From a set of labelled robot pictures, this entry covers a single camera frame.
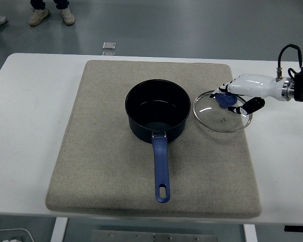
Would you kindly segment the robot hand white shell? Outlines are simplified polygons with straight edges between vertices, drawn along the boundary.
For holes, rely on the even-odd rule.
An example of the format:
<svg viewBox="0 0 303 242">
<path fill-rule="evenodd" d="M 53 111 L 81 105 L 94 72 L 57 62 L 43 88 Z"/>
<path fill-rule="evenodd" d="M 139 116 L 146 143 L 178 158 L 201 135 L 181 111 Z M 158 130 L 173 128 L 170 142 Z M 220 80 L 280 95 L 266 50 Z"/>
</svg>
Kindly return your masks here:
<svg viewBox="0 0 303 242">
<path fill-rule="evenodd" d="M 287 94 L 285 83 L 285 79 L 276 81 L 273 77 L 243 74 L 233 81 L 221 85 L 210 97 L 215 98 L 219 104 L 227 107 L 233 113 L 248 115 L 264 107 L 264 98 L 266 97 L 273 97 L 279 101 L 289 101 L 290 97 Z M 229 95 L 243 95 L 251 97 L 251 99 L 242 106 L 228 106 L 223 98 Z"/>
</svg>

